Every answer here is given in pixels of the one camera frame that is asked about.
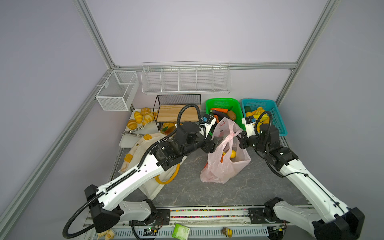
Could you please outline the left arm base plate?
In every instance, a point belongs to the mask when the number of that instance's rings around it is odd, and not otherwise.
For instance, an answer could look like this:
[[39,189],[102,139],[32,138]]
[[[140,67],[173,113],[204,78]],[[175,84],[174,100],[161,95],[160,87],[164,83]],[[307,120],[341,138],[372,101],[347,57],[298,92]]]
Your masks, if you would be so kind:
[[170,209],[157,209],[154,214],[151,214],[147,219],[143,221],[130,221],[129,225],[131,226],[168,226],[171,220],[171,210]]

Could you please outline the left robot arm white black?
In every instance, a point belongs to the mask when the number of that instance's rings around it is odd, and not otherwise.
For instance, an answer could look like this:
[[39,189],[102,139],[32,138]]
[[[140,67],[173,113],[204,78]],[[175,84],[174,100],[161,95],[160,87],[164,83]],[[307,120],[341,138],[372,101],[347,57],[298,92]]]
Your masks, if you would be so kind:
[[[202,115],[196,104],[182,107],[175,130],[152,143],[136,165],[109,183],[99,187],[90,185],[85,189],[87,202],[67,221],[63,237],[72,239],[92,229],[103,233],[121,220],[139,221],[146,225],[153,223],[157,209],[152,201],[125,203],[124,199],[144,183],[180,164],[195,150],[202,148],[210,152],[213,144],[208,140],[208,133],[215,122],[213,116]],[[72,223],[84,210],[90,211],[93,224],[70,233]]]

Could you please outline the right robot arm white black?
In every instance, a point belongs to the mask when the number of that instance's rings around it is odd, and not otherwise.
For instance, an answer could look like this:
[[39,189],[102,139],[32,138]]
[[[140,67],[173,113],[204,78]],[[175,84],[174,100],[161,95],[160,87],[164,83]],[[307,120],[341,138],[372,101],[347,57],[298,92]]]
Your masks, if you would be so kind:
[[291,223],[317,240],[357,240],[361,236],[365,215],[358,208],[350,208],[327,190],[304,166],[299,157],[280,144],[279,130],[271,121],[261,122],[269,111],[258,118],[242,119],[246,129],[239,137],[242,149],[251,147],[268,168],[279,178],[290,180],[314,207],[314,211],[301,209],[275,197],[264,204],[259,218],[268,223]]

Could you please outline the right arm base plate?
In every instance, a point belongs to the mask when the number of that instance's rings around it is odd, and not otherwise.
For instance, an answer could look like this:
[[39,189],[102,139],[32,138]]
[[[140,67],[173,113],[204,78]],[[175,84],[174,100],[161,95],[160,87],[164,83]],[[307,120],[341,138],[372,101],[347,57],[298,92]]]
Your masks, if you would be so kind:
[[279,219],[273,209],[268,207],[248,208],[247,216],[252,224],[289,224]]

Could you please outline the white canvas tote bag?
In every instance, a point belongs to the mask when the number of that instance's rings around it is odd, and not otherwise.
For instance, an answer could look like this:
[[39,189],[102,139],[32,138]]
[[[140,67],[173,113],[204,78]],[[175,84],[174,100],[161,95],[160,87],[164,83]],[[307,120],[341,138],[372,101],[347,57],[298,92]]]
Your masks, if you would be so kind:
[[158,160],[154,155],[145,154],[152,144],[158,143],[163,137],[165,135],[161,133],[146,134],[136,142],[126,155],[119,170],[119,178],[136,170],[133,176],[123,181],[124,187],[132,187],[130,193],[139,189],[147,199],[154,200],[162,188],[177,176],[181,164],[187,157],[183,157],[180,163],[165,170],[158,165]]

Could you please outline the pink plastic grocery bag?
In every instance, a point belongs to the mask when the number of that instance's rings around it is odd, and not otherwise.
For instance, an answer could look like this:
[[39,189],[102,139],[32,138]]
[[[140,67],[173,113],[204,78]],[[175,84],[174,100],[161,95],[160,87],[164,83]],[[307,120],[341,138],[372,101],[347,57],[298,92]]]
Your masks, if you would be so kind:
[[[213,153],[208,154],[207,164],[200,175],[202,182],[225,184],[251,162],[247,150],[239,147],[238,137],[242,131],[228,118],[222,119],[217,124],[213,137],[222,137],[223,140]],[[223,163],[220,163],[223,152],[226,155]]]

